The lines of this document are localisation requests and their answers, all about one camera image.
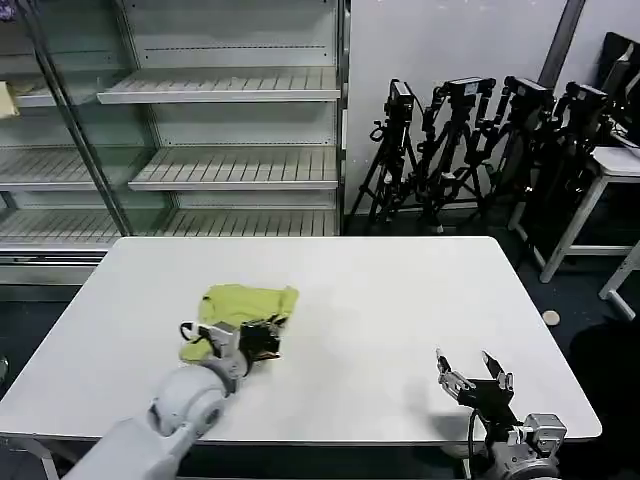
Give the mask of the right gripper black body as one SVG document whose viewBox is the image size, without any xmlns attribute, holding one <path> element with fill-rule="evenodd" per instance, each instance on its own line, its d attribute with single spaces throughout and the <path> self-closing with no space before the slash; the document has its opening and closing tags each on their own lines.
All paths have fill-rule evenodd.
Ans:
<svg viewBox="0 0 640 480">
<path fill-rule="evenodd" d="M 461 390 L 457 397 L 459 405 L 477 410 L 490 425 L 514 426 L 519 421 L 510 408 L 514 391 L 502 388 L 497 380 L 472 379 L 473 387 Z"/>
</svg>

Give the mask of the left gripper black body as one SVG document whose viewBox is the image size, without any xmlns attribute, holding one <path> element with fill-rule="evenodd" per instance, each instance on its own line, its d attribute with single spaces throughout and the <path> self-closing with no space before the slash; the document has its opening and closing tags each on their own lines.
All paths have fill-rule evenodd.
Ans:
<svg viewBox="0 0 640 480">
<path fill-rule="evenodd" d="M 251 320 L 240 326 L 239 349 L 248 361 L 280 356 L 280 327 L 273 319 Z"/>
</svg>

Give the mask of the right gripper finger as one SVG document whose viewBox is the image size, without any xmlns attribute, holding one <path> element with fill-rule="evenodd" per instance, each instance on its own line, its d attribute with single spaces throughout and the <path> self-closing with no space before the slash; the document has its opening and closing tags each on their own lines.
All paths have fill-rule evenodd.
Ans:
<svg viewBox="0 0 640 480">
<path fill-rule="evenodd" d="M 449 396 L 458 398 L 461 392 L 473 388 L 473 384 L 466 377 L 451 368 L 440 348 L 436 349 L 436 363 L 438 383 Z"/>
<path fill-rule="evenodd" d="M 513 374 L 506 372 L 501 364 L 491 356 L 487 351 L 482 351 L 484 364 L 489 371 L 491 377 L 498 383 L 501 390 L 513 391 Z"/>
</svg>

